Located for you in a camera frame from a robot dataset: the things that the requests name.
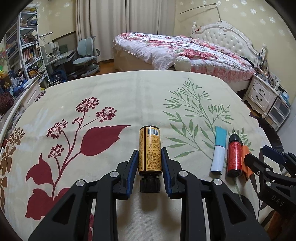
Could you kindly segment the floral cream bedsheet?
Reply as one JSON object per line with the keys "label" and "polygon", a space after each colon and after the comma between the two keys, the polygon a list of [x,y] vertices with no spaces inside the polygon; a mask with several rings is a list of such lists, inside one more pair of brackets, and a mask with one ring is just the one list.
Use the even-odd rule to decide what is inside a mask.
{"label": "floral cream bedsheet", "polygon": [[258,156],[269,140],[221,79],[178,71],[132,71],[47,88],[25,110],[1,150],[1,211],[27,240],[76,180],[99,180],[139,147],[153,125],[169,157],[203,180],[215,127],[236,133]]}

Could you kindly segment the grey-blue desk chair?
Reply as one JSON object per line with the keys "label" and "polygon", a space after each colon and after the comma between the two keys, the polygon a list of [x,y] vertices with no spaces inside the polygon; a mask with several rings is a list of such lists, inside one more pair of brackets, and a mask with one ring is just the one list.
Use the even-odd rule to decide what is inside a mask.
{"label": "grey-blue desk chair", "polygon": [[89,77],[100,70],[99,65],[96,64],[97,57],[100,56],[100,50],[96,48],[96,54],[94,53],[94,40],[95,36],[91,36],[79,41],[77,52],[80,58],[72,63],[78,69],[68,75],[70,79]]}

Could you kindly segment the plastic drawer unit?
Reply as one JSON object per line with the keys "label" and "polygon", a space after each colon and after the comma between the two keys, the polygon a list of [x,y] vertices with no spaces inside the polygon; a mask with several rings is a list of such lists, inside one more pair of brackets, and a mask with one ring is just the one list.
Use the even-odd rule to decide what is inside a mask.
{"label": "plastic drawer unit", "polygon": [[290,114],[290,107],[285,100],[278,96],[270,108],[265,120],[277,132]]}

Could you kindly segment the white bed with headboard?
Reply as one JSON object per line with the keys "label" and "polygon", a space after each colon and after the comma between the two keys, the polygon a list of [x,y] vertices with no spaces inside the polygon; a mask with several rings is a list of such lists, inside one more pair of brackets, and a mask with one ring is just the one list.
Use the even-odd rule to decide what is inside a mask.
{"label": "white bed with headboard", "polygon": [[[255,71],[259,68],[259,52],[254,49],[250,39],[226,21],[205,26],[198,26],[196,23],[193,23],[192,33],[189,37],[225,47],[245,60],[248,60]],[[238,92],[246,89],[251,79],[252,78],[241,82],[226,83],[235,92]]]}

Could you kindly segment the study desk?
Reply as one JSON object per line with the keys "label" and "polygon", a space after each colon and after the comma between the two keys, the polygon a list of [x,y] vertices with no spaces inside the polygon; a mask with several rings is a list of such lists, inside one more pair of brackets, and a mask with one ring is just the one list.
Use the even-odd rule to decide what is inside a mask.
{"label": "study desk", "polygon": [[50,77],[51,74],[53,74],[54,72],[53,67],[57,67],[69,62],[74,57],[75,53],[76,53],[75,50],[70,50],[57,57],[54,57],[52,60],[48,60],[46,53],[44,51],[41,52],[41,57],[42,57],[44,66],[46,68],[48,77]]}

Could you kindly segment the white nightstand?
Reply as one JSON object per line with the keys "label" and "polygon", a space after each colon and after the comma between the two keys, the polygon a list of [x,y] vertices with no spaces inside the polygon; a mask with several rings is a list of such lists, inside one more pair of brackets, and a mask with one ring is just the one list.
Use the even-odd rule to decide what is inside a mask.
{"label": "white nightstand", "polygon": [[279,92],[277,90],[255,74],[243,97],[243,101],[247,101],[254,111],[265,118],[278,96]]}

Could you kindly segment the amber bottle black cap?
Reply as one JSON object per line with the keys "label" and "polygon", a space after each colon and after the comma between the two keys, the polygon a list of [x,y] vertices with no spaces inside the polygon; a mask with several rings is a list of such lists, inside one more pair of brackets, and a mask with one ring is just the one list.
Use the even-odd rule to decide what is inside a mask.
{"label": "amber bottle black cap", "polygon": [[161,139],[160,130],[156,126],[144,126],[140,129],[138,173],[141,177],[141,193],[161,191]]}

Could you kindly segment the black trash bin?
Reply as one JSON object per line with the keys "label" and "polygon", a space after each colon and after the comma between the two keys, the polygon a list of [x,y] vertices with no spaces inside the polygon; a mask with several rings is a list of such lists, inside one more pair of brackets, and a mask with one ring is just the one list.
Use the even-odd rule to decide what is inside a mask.
{"label": "black trash bin", "polygon": [[264,130],[271,146],[279,152],[284,152],[280,137],[278,136],[274,128],[265,119],[260,116],[254,115],[252,112],[249,113],[249,116],[257,119],[259,126]]}

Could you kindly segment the white bookshelf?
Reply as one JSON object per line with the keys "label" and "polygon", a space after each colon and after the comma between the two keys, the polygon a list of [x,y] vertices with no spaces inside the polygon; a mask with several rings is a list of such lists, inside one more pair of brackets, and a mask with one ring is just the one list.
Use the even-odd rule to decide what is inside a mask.
{"label": "white bookshelf", "polygon": [[37,80],[41,90],[49,87],[41,54],[38,7],[27,6],[13,20],[4,36],[8,70],[21,80]]}

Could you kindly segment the red bottle black cap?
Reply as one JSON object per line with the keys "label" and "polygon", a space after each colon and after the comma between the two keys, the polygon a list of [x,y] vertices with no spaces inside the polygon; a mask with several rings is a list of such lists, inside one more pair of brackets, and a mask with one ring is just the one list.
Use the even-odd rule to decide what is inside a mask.
{"label": "red bottle black cap", "polygon": [[237,178],[242,173],[241,140],[237,134],[229,137],[227,152],[227,176]]}

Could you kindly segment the teal and white tube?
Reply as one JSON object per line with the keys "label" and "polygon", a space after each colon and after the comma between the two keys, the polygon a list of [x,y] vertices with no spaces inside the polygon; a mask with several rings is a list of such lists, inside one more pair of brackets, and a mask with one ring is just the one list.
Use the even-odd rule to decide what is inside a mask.
{"label": "teal and white tube", "polygon": [[221,175],[226,153],[227,132],[225,129],[218,126],[215,127],[215,131],[215,146],[210,172],[214,175]]}

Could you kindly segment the beige curtains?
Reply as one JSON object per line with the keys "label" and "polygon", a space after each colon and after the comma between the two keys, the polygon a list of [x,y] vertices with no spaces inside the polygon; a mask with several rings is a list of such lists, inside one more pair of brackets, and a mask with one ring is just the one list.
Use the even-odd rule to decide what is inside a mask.
{"label": "beige curtains", "polygon": [[176,1],[76,1],[77,40],[95,36],[97,62],[113,59],[113,39],[128,32],[173,35]]}

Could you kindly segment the pink floral quilt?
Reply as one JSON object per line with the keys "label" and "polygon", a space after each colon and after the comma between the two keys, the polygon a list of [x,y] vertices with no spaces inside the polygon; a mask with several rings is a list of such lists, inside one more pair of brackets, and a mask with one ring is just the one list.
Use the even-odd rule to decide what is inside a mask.
{"label": "pink floral quilt", "polygon": [[225,47],[185,36],[122,33],[113,40],[114,66],[120,71],[185,70],[227,83],[249,80],[248,60]]}

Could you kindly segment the mosquito net pole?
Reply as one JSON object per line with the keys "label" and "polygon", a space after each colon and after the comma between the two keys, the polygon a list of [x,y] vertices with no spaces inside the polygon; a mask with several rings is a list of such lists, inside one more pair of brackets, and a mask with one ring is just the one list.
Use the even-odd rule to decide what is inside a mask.
{"label": "mosquito net pole", "polygon": [[184,14],[184,13],[187,13],[187,12],[189,12],[189,11],[193,11],[193,10],[200,9],[200,8],[207,8],[208,6],[215,6],[215,8],[217,9],[219,22],[222,22],[222,18],[221,18],[220,11],[219,11],[219,9],[218,9],[218,5],[217,5],[217,3],[204,4],[204,5],[201,5],[201,6],[197,6],[197,7],[194,7],[194,8],[191,8],[191,9],[185,10],[185,11],[182,11],[182,12],[180,12],[179,14]]}

